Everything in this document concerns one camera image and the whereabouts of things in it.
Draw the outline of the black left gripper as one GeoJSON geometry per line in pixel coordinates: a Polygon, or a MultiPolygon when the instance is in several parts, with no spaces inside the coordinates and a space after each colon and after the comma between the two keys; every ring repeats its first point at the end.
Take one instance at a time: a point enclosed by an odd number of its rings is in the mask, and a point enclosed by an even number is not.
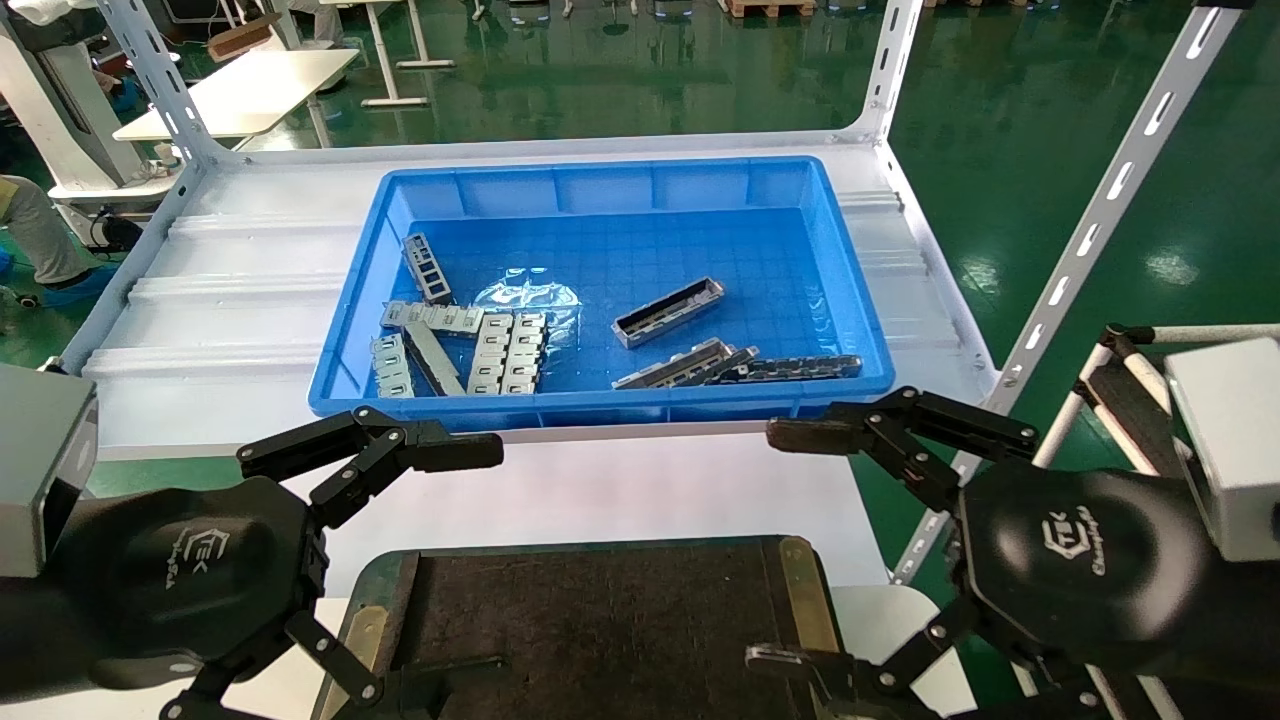
{"type": "Polygon", "coordinates": [[[374,675],[303,612],[323,594],[323,528],[342,527],[410,470],[479,470],[503,460],[497,434],[453,434],[435,420],[399,421],[361,406],[242,446],[242,477],[268,479],[86,500],[55,548],[55,587],[76,620],[77,671],[91,685],[132,691],[174,680],[180,664],[204,667],[161,719],[259,719],[221,698],[294,642],[347,693],[334,719],[439,719],[460,685],[506,673],[506,659],[374,675]],[[308,505],[278,484],[333,462],[338,469],[308,505]]]}

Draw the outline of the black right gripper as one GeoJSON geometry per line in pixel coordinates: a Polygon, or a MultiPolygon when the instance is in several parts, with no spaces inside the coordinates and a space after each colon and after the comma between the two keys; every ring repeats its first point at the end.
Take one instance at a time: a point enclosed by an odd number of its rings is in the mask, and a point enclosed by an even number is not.
{"type": "MultiPolygon", "coordinates": [[[[961,479],[925,442],[983,460],[1032,460],[1041,433],[983,407],[906,387],[810,419],[767,423],[772,448],[863,454],[936,512],[959,510],[975,598],[1015,643],[1075,662],[1164,664],[1188,626],[1216,547],[1185,486],[1132,471],[992,466],[961,479]]],[[[832,594],[797,641],[748,647],[753,673],[799,684],[822,719],[974,719],[957,646],[979,626],[959,597],[832,594]]]]}

